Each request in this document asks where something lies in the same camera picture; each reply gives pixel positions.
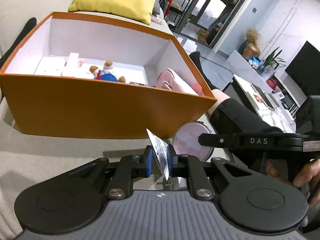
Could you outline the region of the person right hand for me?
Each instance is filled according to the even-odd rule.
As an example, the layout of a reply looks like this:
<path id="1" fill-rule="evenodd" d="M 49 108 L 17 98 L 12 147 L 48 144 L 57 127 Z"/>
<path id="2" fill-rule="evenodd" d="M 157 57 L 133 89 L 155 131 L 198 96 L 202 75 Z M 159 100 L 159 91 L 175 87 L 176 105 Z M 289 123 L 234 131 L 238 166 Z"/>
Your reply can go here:
<path id="1" fill-rule="evenodd" d="M 314 193 L 314 196 L 309 202 L 309 209 L 313 209 L 319 204 L 319 189 L 316 190 L 316 186 L 319 183 L 319 159 L 315 159 L 307 163 L 296 175 L 292 183 L 280 176 L 279 170 L 276 168 L 275 162 L 272 160 L 267 161 L 266 173 L 268 177 L 282 181 L 285 184 L 296 188 L 308 184 L 310 191 Z"/>

